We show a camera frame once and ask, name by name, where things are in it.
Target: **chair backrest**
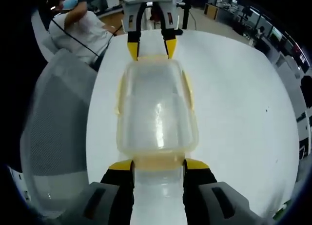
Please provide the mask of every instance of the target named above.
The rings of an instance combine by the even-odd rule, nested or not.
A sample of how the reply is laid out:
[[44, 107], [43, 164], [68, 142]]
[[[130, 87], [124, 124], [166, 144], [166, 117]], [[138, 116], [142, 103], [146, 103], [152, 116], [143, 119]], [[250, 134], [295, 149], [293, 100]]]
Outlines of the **chair backrest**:
[[56, 54], [59, 49], [58, 47], [54, 44], [52, 38], [50, 36], [48, 36], [47, 38], [45, 38], [43, 41], [42, 41], [42, 44], [48, 48], [53, 54]]
[[86, 126], [96, 72], [61, 49], [40, 75], [20, 140], [31, 204], [56, 217], [87, 186]]

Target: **plastic container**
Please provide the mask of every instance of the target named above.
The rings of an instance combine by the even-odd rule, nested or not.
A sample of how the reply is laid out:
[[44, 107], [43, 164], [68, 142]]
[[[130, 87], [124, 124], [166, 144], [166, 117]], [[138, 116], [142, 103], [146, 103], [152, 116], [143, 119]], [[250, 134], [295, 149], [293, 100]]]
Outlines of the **plastic container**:
[[175, 60], [146, 57], [126, 69], [118, 93], [117, 147], [131, 158], [181, 156], [198, 142], [188, 78]]

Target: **person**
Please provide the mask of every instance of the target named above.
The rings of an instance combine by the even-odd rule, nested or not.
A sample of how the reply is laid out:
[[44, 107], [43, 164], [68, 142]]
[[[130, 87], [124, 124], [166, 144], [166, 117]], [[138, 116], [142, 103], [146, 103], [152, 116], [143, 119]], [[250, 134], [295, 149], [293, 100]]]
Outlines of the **person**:
[[49, 32], [53, 42], [58, 48], [68, 49], [87, 64], [92, 64], [98, 59], [97, 55], [104, 51], [113, 34], [122, 34], [122, 31], [104, 24], [93, 12], [88, 11], [86, 2], [59, 0], [56, 10], [60, 11], [60, 14], [56, 15], [53, 20], [89, 49], [66, 35], [55, 22], [51, 21]]
[[263, 35], [263, 32], [264, 32], [264, 27], [261, 26], [258, 28], [257, 30], [257, 34], [255, 35], [257, 39], [261, 38], [261, 36]]

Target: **white shirt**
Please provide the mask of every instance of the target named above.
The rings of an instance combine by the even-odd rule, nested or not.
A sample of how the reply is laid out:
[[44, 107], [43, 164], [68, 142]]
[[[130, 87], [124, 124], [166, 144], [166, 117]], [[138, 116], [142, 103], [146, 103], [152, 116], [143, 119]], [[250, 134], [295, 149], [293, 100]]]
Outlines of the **white shirt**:
[[[63, 29], [66, 16], [67, 13], [54, 17], [54, 21]], [[93, 12], [87, 11], [85, 16], [74, 23], [66, 32], [99, 55], [107, 46], [108, 40], [112, 36], [112, 33], [102, 28], [104, 25], [105, 24], [101, 22]], [[53, 42], [58, 48], [66, 48], [82, 61], [90, 64], [98, 58], [89, 49], [66, 35], [52, 21], [50, 22], [49, 32]]]

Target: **office desk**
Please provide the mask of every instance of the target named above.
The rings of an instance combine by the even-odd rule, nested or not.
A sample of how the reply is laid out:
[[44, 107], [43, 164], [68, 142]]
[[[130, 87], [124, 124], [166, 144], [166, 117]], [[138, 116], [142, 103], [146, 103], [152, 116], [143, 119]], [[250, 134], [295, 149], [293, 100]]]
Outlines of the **office desk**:
[[[99, 69], [87, 123], [89, 182], [127, 159], [116, 145], [118, 83], [131, 57], [127, 35], [113, 38]], [[165, 54], [159, 30], [142, 32], [140, 56]], [[199, 143], [190, 157], [210, 166], [271, 216], [292, 194], [298, 169], [298, 132], [291, 101], [268, 59], [238, 41], [198, 31], [178, 37], [174, 59], [193, 87]]]

